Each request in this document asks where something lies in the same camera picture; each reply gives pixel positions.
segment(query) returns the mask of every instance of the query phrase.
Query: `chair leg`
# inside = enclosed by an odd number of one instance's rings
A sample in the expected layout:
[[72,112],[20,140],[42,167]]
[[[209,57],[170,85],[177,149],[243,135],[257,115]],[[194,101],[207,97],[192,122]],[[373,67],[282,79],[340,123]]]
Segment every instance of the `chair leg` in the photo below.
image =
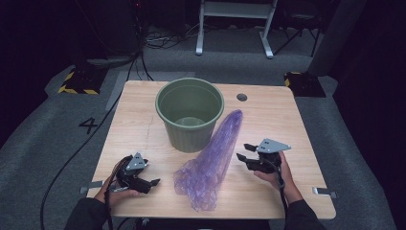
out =
[[297,31],[293,36],[291,36],[284,44],[274,53],[276,55],[281,49],[283,49],[293,38],[295,38],[301,31]]
[[317,41],[319,40],[320,31],[321,31],[320,28],[317,29],[316,40],[314,41],[313,50],[311,50],[311,55],[310,55],[312,58],[314,55],[314,51],[316,50]]
[[200,15],[199,15],[199,34],[197,36],[196,54],[201,56],[203,54],[203,39],[204,39],[204,0],[200,1]]

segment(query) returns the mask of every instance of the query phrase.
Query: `wrist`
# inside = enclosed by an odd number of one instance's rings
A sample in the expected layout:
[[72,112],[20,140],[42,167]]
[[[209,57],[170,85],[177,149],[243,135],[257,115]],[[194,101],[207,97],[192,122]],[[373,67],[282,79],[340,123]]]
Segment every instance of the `wrist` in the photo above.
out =
[[100,202],[105,203],[105,201],[104,201],[104,191],[99,191],[99,192],[95,195],[94,199],[97,199],[97,200],[99,200]]
[[283,192],[288,204],[303,199],[301,192],[294,184],[286,184]]

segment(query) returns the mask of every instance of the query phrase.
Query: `sleeve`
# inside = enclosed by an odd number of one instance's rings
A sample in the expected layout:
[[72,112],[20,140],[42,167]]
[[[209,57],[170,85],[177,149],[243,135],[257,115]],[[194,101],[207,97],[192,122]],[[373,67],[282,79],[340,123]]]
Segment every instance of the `sleeve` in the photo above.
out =
[[108,214],[104,204],[94,198],[83,198],[71,213],[65,230],[101,230]]
[[326,229],[304,199],[291,203],[287,209],[286,230]]

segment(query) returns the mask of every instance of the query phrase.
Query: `gray carpet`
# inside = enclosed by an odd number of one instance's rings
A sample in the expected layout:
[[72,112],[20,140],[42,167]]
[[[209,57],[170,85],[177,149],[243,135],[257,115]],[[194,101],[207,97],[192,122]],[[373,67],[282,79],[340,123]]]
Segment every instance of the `gray carpet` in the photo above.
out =
[[[275,50],[285,40],[282,31],[269,35]],[[210,82],[283,85],[283,74],[303,72],[312,58],[308,33],[295,38],[273,59],[266,58],[257,29],[211,31],[206,34],[201,57],[194,54],[193,36],[169,49],[145,48],[148,72],[156,81],[195,76]],[[39,229],[42,197],[69,157],[89,137],[79,124],[89,118],[99,124],[123,85],[129,64],[110,69],[100,95],[58,94],[72,66],[56,75],[45,88],[48,100],[35,110],[0,150],[0,229]],[[141,60],[130,74],[147,80]],[[383,190],[354,144],[331,95],[336,82],[319,78],[326,98],[296,98],[304,125],[337,216],[323,220],[327,229],[395,229]],[[50,191],[45,206],[46,229],[63,229],[76,202],[84,195],[79,187],[92,179],[114,111],[95,136],[73,158]],[[122,218],[115,218],[115,226]],[[128,222],[122,229],[131,229]],[[281,219],[270,220],[272,229],[282,229]]]

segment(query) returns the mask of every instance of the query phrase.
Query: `black cable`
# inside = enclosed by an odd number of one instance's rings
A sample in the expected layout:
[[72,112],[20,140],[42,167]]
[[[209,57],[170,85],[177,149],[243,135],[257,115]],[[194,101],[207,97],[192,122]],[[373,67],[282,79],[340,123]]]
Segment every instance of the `black cable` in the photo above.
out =
[[114,177],[116,177],[117,172],[122,168],[123,164],[127,163],[129,160],[131,160],[131,156],[127,156],[123,158],[119,164],[116,166],[116,168],[113,170],[113,172],[110,175],[110,180],[107,185],[107,189],[104,192],[104,208],[105,212],[107,214],[107,222],[108,222],[108,227],[110,230],[113,230],[113,219],[111,218],[110,215],[110,188],[111,184],[113,183]]
[[[188,31],[185,33],[185,36],[180,36],[180,35],[168,35],[168,36],[163,36],[164,32],[150,32],[149,35],[146,36],[146,46],[150,49],[169,49],[173,46],[178,45],[180,42],[188,40],[189,38],[193,36],[197,36],[198,32],[192,35],[188,35],[188,33],[193,32],[193,29],[195,29],[199,24],[194,25]],[[161,40],[161,44],[152,44],[152,42],[157,42]]]
[[137,71],[137,76],[138,76],[138,78],[140,79],[140,81],[142,81],[143,79],[141,78],[140,73],[138,72],[137,63],[135,63],[135,69],[136,69],[136,71]]
[[149,80],[154,81],[152,76],[148,73],[147,67],[146,67],[146,62],[144,61],[144,52],[141,52],[141,60],[143,61],[143,66],[144,66],[144,70],[146,71],[147,77]]
[[[132,65],[134,64],[135,59],[131,62],[131,65],[128,69],[128,74],[127,74],[127,79],[129,79],[129,74],[131,72]],[[114,106],[116,103],[119,101],[120,97],[122,96],[123,91],[120,93],[119,97],[117,97],[116,101],[111,105],[110,109],[107,111],[107,113],[104,115],[103,119],[99,123],[99,125],[96,127],[95,131],[90,134],[90,136],[84,141],[84,143],[69,157],[69,159],[65,162],[65,164],[62,166],[62,168],[57,172],[56,176],[52,180],[51,184],[48,186],[47,191],[45,192],[44,197],[42,198],[41,202],[41,208],[39,211],[39,220],[40,220],[40,225],[41,225],[41,230],[45,230],[45,225],[44,225],[44,209],[45,209],[45,201],[47,200],[48,194],[51,191],[53,185],[55,184],[56,180],[59,178],[60,174],[63,172],[63,170],[66,168],[66,166],[72,161],[72,159],[86,146],[86,144],[93,138],[93,136],[98,132],[98,130],[101,128],[102,124],[105,122],[107,119],[108,115],[111,113],[113,110]]]
[[117,230],[120,230],[120,228],[122,228],[122,226],[129,220],[130,218],[125,218],[120,224],[119,227],[117,227]]
[[281,167],[277,167],[273,162],[270,160],[259,157],[259,160],[265,162],[268,165],[271,165],[272,168],[274,168],[275,173],[277,173],[277,179],[278,179],[278,185],[280,187],[280,194],[281,194],[281,200],[283,204],[283,209],[284,209],[284,215],[287,215],[287,203],[286,203],[286,198],[284,197],[284,181],[282,178],[282,172],[281,172]]

